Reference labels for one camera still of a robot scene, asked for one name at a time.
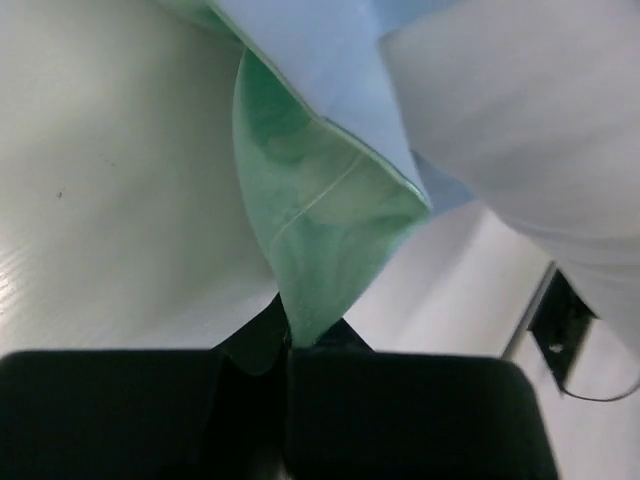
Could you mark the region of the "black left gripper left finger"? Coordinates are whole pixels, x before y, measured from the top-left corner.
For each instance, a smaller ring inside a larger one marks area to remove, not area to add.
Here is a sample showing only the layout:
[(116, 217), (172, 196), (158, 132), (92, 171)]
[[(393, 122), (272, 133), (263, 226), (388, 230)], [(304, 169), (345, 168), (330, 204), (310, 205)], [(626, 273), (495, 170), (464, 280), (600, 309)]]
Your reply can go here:
[(24, 350), (1, 360), (5, 479), (244, 479), (280, 431), (274, 299), (215, 347)]

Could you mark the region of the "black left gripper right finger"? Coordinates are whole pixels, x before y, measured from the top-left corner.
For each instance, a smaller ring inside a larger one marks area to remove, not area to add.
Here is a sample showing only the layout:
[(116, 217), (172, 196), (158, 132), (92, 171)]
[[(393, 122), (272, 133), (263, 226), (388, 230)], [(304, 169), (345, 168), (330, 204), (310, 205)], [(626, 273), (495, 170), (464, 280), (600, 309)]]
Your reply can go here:
[(492, 357), (295, 348), (287, 467), (297, 479), (555, 479), (534, 389)]

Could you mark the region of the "light blue green pillowcase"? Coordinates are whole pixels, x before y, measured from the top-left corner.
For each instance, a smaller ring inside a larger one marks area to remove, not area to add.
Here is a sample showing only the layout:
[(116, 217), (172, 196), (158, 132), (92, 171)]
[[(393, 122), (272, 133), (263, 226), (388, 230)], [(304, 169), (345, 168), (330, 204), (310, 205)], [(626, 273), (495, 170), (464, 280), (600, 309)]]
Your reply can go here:
[(293, 343), (312, 345), (470, 192), (414, 153), (378, 51), (441, 1), (209, 1), (242, 43), (235, 159)]

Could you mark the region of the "white pillow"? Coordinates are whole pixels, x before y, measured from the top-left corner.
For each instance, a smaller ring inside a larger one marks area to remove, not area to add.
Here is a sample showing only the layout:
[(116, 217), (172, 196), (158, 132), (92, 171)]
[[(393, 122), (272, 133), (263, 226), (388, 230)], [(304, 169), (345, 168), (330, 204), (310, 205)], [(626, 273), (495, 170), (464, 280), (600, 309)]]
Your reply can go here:
[(411, 147), (639, 344), (639, 5), (463, 1), (386, 35)]

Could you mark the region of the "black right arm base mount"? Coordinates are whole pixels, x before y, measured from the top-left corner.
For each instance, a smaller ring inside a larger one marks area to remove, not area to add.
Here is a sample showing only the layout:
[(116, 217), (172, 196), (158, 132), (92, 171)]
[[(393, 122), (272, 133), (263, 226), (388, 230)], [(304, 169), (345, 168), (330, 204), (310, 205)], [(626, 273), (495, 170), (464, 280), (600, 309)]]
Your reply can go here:
[(593, 403), (613, 403), (639, 390), (639, 380), (623, 393), (609, 398), (577, 395), (567, 389), (596, 316), (577, 295), (555, 263), (550, 263), (529, 305), (527, 331), (542, 354), (558, 391), (569, 398)]

